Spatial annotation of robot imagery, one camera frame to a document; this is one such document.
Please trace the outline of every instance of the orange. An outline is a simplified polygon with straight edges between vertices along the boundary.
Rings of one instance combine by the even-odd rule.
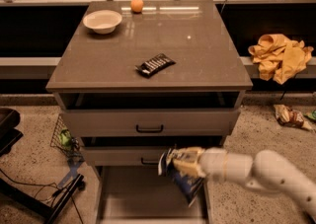
[[[144,2],[142,0],[131,0],[130,8],[134,13],[141,13]]]

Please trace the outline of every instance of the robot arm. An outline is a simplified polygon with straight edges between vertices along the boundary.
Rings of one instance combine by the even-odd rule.
[[[189,176],[231,182],[254,192],[282,192],[316,218],[316,185],[275,151],[261,151],[255,159],[220,148],[189,148],[178,153],[182,157],[173,160],[174,166]],[[184,162],[186,156],[191,156],[189,162],[188,158]]]

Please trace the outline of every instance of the black handle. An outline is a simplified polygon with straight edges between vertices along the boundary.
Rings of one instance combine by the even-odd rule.
[[[136,131],[138,133],[161,133],[164,130],[164,125],[160,125],[160,128],[139,128],[136,126]]]
[[[158,162],[145,162],[143,158],[140,158],[140,162],[142,165],[158,165]]]

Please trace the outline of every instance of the orange cloth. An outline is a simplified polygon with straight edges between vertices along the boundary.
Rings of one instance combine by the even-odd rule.
[[[290,40],[282,34],[263,35],[257,45],[248,48],[253,63],[259,63],[260,78],[274,78],[279,84],[306,68],[312,57],[312,46]]]

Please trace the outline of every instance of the wire basket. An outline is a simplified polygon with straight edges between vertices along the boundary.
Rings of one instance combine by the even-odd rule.
[[[67,158],[80,158],[83,159],[81,153],[79,152],[79,142],[77,139],[72,138],[74,144],[70,147],[63,146],[60,140],[60,133],[62,130],[67,129],[65,124],[62,121],[62,118],[59,116],[53,130],[52,138],[50,141],[50,147],[56,148],[61,151]]]

